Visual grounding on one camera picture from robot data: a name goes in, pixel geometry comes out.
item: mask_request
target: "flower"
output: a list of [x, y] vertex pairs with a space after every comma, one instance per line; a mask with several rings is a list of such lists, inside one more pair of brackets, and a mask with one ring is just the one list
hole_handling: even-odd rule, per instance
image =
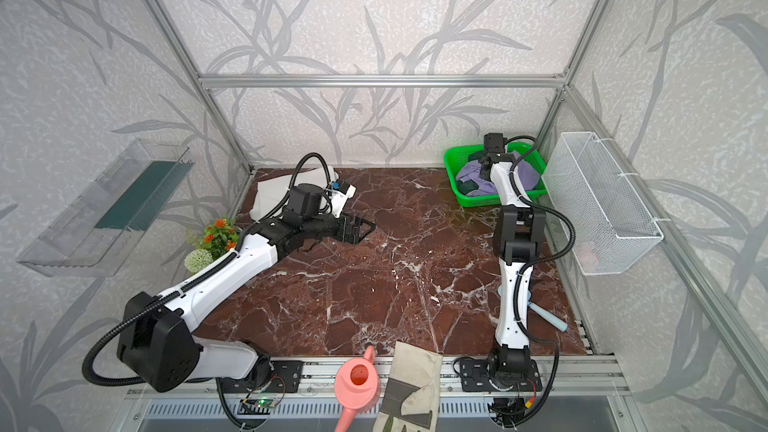
[[184, 266], [187, 270], [193, 274], [197, 274], [199, 271], [206, 268], [214, 261], [214, 256], [207, 250], [198, 248], [193, 250], [187, 257], [184, 258]]

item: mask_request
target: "brown marble surface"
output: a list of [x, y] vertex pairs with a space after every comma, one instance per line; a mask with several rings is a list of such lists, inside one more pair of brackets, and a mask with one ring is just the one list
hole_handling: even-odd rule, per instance
[[[287, 172], [259, 171], [243, 212], [257, 180]], [[345, 210], [377, 229], [359, 245], [305, 244], [238, 289], [195, 334], [247, 340], [278, 356], [360, 355], [368, 344], [389, 355], [396, 341], [446, 355], [489, 352], [500, 303], [490, 245], [496, 207], [460, 207], [444, 169], [338, 173], [357, 187]], [[533, 335], [556, 338], [564, 354], [585, 354], [554, 264], [534, 267], [531, 291], [533, 302], [569, 324], [561, 333], [529, 312]], [[531, 351], [552, 348], [532, 343]]]

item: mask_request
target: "purple towel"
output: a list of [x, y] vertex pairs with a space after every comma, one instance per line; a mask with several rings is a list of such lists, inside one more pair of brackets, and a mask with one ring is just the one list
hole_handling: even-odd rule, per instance
[[[520, 157], [520, 154], [514, 150], [512, 151], [512, 154], [514, 158]], [[480, 167], [480, 161], [471, 160], [470, 162], [467, 162], [456, 175], [456, 180], [462, 182], [473, 180], [475, 184], [478, 185], [478, 188], [467, 194], [467, 197], [493, 196], [498, 193], [493, 182], [480, 178]], [[518, 176], [520, 176], [520, 183], [523, 184], [523, 189], [526, 191], [536, 187], [539, 179], [542, 177], [541, 174], [536, 172], [536, 169], [525, 160], [518, 164]]]

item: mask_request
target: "leaf-patterned wallpaper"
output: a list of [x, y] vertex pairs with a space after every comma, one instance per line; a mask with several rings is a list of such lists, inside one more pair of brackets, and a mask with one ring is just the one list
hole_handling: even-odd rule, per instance
[[[163, 0], [203, 73], [558, 73], [594, 0]], [[439, 164], [551, 90], [218, 90], [254, 163]]]
[[[616, 0], [576, 80], [764, 345], [767, 4]], [[768, 413], [661, 251], [617, 277], [574, 279], [651, 430], [768, 430]]]
[[[178, 282], [187, 227], [229, 211], [246, 172], [139, 0], [0, 0], [0, 36], [0, 428], [101, 432], [124, 389], [86, 384], [83, 355], [131, 296]], [[17, 264], [137, 137], [187, 144], [195, 166], [120, 271]], [[105, 357], [105, 374], [130, 373]]]

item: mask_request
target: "green basket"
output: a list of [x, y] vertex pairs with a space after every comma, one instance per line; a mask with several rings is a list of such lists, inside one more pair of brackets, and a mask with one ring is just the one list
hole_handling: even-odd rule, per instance
[[[513, 150], [520, 155], [526, 153], [531, 146], [523, 142], [511, 142], [507, 145], [507, 152]], [[451, 179], [451, 189], [456, 194], [456, 200], [461, 207], [479, 207], [479, 206], [498, 206], [502, 201], [498, 196], [480, 196], [480, 197], [467, 197], [461, 194], [456, 188], [456, 175], [462, 170], [467, 163], [467, 158], [478, 151], [482, 150], [482, 146], [461, 146], [453, 147], [446, 151], [443, 157], [443, 161], [446, 163], [446, 171], [448, 172], [448, 178]], [[537, 151], [525, 158], [525, 161], [533, 166], [536, 172], [543, 174], [547, 168], [547, 164], [544, 163], [542, 156]], [[547, 189], [544, 187], [542, 180], [538, 181], [536, 187], [533, 190], [528, 191], [528, 197], [531, 200], [536, 197], [542, 196], [547, 193]]]

